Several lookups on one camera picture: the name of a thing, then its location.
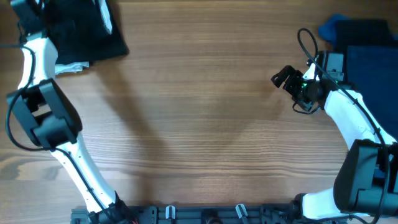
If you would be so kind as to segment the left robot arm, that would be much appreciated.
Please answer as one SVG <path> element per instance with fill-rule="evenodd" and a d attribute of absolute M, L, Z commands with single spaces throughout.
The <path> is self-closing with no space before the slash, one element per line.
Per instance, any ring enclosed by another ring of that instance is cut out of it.
<path fill-rule="evenodd" d="M 24 54 L 24 69 L 17 90 L 6 96 L 11 142 L 26 151 L 47 151 L 61 163 L 85 200 L 88 223 L 135 223 L 90 157 L 80 116 L 54 80 L 58 51 L 50 37 L 29 34 L 16 48 Z"/>

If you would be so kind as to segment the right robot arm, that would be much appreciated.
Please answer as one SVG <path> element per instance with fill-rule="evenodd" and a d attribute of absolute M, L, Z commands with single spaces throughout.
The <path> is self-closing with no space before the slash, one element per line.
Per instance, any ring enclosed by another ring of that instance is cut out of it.
<path fill-rule="evenodd" d="M 295 199 L 308 221 L 334 221 L 364 216 L 378 221 L 397 216 L 397 140 L 383 130 L 349 83 L 318 78 L 285 66 L 271 78 L 294 103 L 311 113 L 314 103 L 335 122 L 348 153 L 332 188 Z"/>

